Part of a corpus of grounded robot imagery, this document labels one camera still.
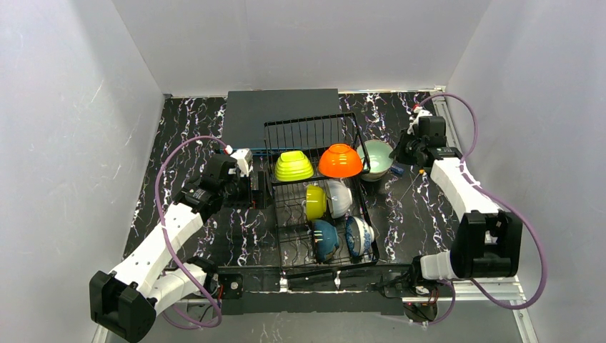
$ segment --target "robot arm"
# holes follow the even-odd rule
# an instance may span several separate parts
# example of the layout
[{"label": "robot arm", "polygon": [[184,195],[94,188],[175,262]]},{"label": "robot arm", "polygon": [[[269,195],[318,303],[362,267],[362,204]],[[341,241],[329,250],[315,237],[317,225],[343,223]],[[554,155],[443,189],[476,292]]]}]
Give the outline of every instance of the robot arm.
[{"label": "robot arm", "polygon": [[[193,176],[175,196],[166,214],[166,230],[175,251],[222,206],[260,208],[266,205],[264,177],[259,190],[250,184],[252,154],[236,150],[230,156],[215,154],[201,175]],[[156,316],[178,300],[197,291],[182,270],[160,276],[171,255],[161,224],[108,274],[97,272],[89,283],[91,318],[125,338],[138,342],[151,329]],[[201,257],[187,260],[186,268],[211,291],[217,267]]]},{"label": "robot arm", "polygon": [[[417,118],[392,156],[424,168],[450,201],[460,225],[452,250],[413,259],[412,284],[425,280],[512,277],[517,273],[522,222],[473,188],[460,171],[461,153],[447,146],[446,122],[416,107]],[[477,183],[465,169],[465,174]]]}]

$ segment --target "wire rack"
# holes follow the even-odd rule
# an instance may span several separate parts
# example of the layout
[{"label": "wire rack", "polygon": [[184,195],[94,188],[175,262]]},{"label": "wire rack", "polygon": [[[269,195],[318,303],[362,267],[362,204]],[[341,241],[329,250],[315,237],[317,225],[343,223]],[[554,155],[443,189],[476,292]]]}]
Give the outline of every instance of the wire rack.
[{"label": "wire rack", "polygon": [[343,179],[352,190],[353,205],[342,218],[333,219],[327,212],[321,220],[329,222],[337,228],[339,248],[334,256],[325,263],[316,260],[312,223],[305,216],[305,189],[309,184],[315,184],[326,191],[325,180],[317,182],[300,182],[275,187],[276,223],[279,240],[280,267],[287,278],[308,277],[316,274],[338,270],[368,267],[379,260],[379,249],[372,242],[371,250],[360,257],[350,255],[345,240],[345,222],[348,216],[364,218],[372,227],[366,205],[362,198],[362,190],[357,177]]},{"label": "wire rack", "polygon": [[[351,189],[353,198],[353,205],[347,214],[342,218],[333,219],[327,212],[322,218],[337,228],[339,238],[339,248],[329,261],[319,263],[316,260],[312,223],[307,221],[305,215],[307,185],[315,184],[324,191],[328,188],[326,180],[329,177],[321,175],[317,167],[321,155],[331,145],[343,143],[353,149],[362,145],[364,158],[362,159],[362,172],[359,174],[370,172],[368,151],[362,144],[362,136],[355,114],[332,114],[271,121],[265,123],[264,130],[265,154],[268,161],[267,172],[276,209],[280,267],[286,277],[307,277],[375,265],[379,261],[379,249],[376,242],[372,242],[370,252],[353,257],[347,249],[345,240],[345,222],[348,216],[362,217],[372,227],[358,176],[343,179],[346,186]],[[303,151],[309,158],[314,167],[313,177],[295,182],[281,182],[276,179],[274,169],[280,154],[292,150]]]},{"label": "wire rack", "polygon": [[328,179],[318,172],[318,163],[324,151],[337,143],[347,144],[353,149],[362,145],[364,158],[360,174],[370,172],[368,151],[362,144],[360,128],[353,113],[270,121],[265,123],[264,130],[265,154],[269,162],[269,180],[273,185],[300,182],[281,182],[274,175],[280,154],[292,150],[303,151],[314,167],[314,176],[305,179],[306,182]]}]

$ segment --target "ceramic bowl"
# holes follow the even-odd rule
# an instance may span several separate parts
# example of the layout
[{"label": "ceramic bowl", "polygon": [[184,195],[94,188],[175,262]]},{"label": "ceramic bowl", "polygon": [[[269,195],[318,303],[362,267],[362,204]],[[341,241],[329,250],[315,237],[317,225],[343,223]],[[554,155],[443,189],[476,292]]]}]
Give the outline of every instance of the ceramic bowl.
[{"label": "ceramic bowl", "polygon": [[[365,141],[366,151],[368,151],[368,158],[370,160],[370,173],[361,175],[362,180],[374,182],[378,181],[387,173],[389,168],[394,163],[394,159],[389,157],[389,154],[394,149],[384,141],[373,139]],[[364,151],[360,145],[357,149],[357,153],[360,159],[364,158]]]},{"label": "ceramic bowl", "polygon": [[307,220],[320,219],[326,213],[326,193],[318,186],[310,184],[305,190],[305,215]]},{"label": "ceramic bowl", "polygon": [[339,248],[337,228],[323,220],[313,220],[316,260],[320,263],[330,260]]},{"label": "ceramic bowl", "polygon": [[287,151],[276,162],[278,181],[299,181],[314,176],[314,167],[302,151]]},{"label": "ceramic bowl", "polygon": [[371,250],[374,230],[360,217],[348,217],[345,222],[347,248],[353,257],[360,257]]},{"label": "ceramic bowl", "polygon": [[362,161],[347,144],[333,144],[324,151],[318,171],[327,177],[354,177],[362,171]]},{"label": "ceramic bowl", "polygon": [[352,190],[343,181],[327,180],[328,210],[333,218],[343,217],[354,203]]}]

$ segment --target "floor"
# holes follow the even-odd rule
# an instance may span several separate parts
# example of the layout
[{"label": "floor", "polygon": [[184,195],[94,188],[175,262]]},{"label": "floor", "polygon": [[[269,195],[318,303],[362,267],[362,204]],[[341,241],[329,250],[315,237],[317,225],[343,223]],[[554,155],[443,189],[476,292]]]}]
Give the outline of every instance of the floor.
[{"label": "floor", "polygon": [[[440,305],[443,312],[447,303]],[[377,313],[268,313],[226,316],[217,328],[182,330],[158,318],[141,343],[516,343],[511,311],[489,302],[458,302],[447,320],[427,329]],[[106,343],[124,343],[110,334]]]}]

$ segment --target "white enclosure wall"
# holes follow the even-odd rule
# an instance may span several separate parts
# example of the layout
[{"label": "white enclosure wall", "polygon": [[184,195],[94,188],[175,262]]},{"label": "white enclosure wall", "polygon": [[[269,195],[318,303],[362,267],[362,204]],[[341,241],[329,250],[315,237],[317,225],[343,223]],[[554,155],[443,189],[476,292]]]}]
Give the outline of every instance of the white enclosure wall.
[{"label": "white enclosure wall", "polygon": [[0,342],[90,342],[162,93],[110,0],[0,9]]},{"label": "white enclosure wall", "polygon": [[488,0],[114,0],[164,93],[445,85]]},{"label": "white enclosure wall", "polygon": [[[448,84],[479,116],[471,171],[526,213],[547,247],[550,279],[530,308],[541,342],[605,340],[605,17],[603,1],[493,1]],[[468,149],[469,114],[449,103]],[[526,234],[527,293],[539,273]]]}]

